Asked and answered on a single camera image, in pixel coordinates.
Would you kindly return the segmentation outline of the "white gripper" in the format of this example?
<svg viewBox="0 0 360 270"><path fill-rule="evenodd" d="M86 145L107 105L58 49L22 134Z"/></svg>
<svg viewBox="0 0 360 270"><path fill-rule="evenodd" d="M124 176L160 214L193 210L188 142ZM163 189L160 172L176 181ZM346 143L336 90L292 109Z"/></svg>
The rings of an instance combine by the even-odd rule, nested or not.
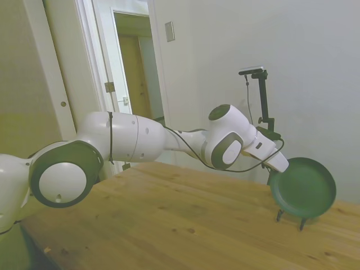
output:
<svg viewBox="0 0 360 270"><path fill-rule="evenodd" d="M276 144L261 133L257 133L254 138L244 141L244 154L264 161L265 165L278 172L284 172L289 166L289 162L281 152L276 153L277 151Z"/></svg>

